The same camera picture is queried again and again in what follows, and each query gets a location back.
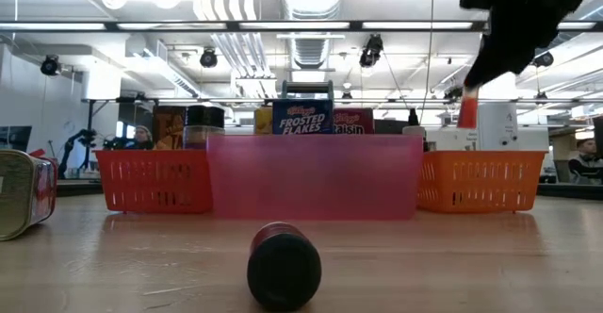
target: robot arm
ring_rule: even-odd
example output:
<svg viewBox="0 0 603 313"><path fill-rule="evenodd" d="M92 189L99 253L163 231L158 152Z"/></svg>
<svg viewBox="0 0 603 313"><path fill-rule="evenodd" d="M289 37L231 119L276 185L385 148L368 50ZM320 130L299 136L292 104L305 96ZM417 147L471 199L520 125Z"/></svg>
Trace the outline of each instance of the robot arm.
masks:
<svg viewBox="0 0 603 313"><path fill-rule="evenodd" d="M69 160L69 155L71 154L73 147L75 146L75 141L79 140L84 146L93 147L94 139L96 138L96 131L94 130L86 130L82 129L77 134L71 136L65 142L65 153L63 154L63 158L60 160L60 164L58 165L58 178L65 179L65 172L67 171L67 161Z"/></svg>
<svg viewBox="0 0 603 313"><path fill-rule="evenodd" d="M490 11L478 57L464 85L469 90L507 72L520 74L558 35L557 26L582 0L461 0L462 8Z"/></svg>

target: man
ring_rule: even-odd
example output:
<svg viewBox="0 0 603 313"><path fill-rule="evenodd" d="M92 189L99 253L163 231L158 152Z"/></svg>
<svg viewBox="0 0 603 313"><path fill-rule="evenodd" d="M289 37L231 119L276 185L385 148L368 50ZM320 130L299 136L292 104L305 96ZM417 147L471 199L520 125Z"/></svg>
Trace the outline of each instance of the man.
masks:
<svg viewBox="0 0 603 313"><path fill-rule="evenodd" d="M576 185L603 185L603 160L596 156L594 139L579 140L579 155L569 160L570 181Z"/></svg>

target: person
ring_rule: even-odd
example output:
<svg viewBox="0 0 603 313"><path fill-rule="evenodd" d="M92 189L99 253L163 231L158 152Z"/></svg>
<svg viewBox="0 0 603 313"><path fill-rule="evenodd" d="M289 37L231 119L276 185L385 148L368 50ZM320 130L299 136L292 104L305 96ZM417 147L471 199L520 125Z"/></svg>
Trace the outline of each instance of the person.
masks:
<svg viewBox="0 0 603 313"><path fill-rule="evenodd" d="M576 185L603 185L603 160L596 156L594 139L579 140L579 155L568 162L570 182Z"/></svg>
<svg viewBox="0 0 603 313"><path fill-rule="evenodd" d="M129 145L127 149L153 149L153 136L149 128L144 125L138 125L134 132L134 144Z"/></svg>

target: red object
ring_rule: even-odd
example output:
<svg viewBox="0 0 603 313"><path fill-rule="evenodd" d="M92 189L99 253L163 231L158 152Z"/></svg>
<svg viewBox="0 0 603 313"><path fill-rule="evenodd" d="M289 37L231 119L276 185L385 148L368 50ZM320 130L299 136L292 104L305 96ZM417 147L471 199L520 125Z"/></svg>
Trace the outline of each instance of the red object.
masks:
<svg viewBox="0 0 603 313"><path fill-rule="evenodd" d="M429 152L418 207L445 213L530 210L546 152Z"/></svg>
<svg viewBox="0 0 603 313"><path fill-rule="evenodd" d="M37 158L43 157L45 154L46 154L46 152L43 149L38 149L37 151L33 151L33 152L29 153L29 155L31 157L37 157Z"/></svg>
<svg viewBox="0 0 603 313"><path fill-rule="evenodd" d="M214 214L263 220L405 220L416 210L423 138L209 138Z"/></svg>
<svg viewBox="0 0 603 313"><path fill-rule="evenodd" d="M50 201L50 214L46 219L50 218L55 212L55 206L57 204L57 181L58 181L58 164L55 158L47 158L47 157L38 157L41 160L48 161L52 165L52 171L48 174L46 185L43 185L42 182L38 184L38 189L44 189L44 192L41 193L42 196L47 196Z"/></svg>
<svg viewBox="0 0 603 313"><path fill-rule="evenodd" d="M459 122L456 125L459 128L475 129L478 127L478 99L473 97L464 97L461 102L461 113Z"/></svg>
<svg viewBox="0 0 603 313"><path fill-rule="evenodd" d="M335 134L375 134L373 109L338 108L334 110Z"/></svg>
<svg viewBox="0 0 603 313"><path fill-rule="evenodd" d="M97 151L106 207L146 213L212 208L204 151Z"/></svg>

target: black bottle cap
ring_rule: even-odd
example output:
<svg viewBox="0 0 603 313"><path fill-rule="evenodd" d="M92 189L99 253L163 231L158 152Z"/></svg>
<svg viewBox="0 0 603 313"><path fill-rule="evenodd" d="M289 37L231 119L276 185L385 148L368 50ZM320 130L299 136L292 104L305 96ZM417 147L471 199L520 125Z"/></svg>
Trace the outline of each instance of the black bottle cap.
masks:
<svg viewBox="0 0 603 313"><path fill-rule="evenodd" d="M419 125L416 109L411 108L411 113L408 115L408 125Z"/></svg>
<svg viewBox="0 0 603 313"><path fill-rule="evenodd" d="M190 106L185 114L185 126L207 125L224 127L224 109L218 107Z"/></svg>
<svg viewBox="0 0 603 313"><path fill-rule="evenodd" d="M310 241L282 233L264 240L247 265L247 283L253 297L269 311L293 311L316 293L322 269Z"/></svg>

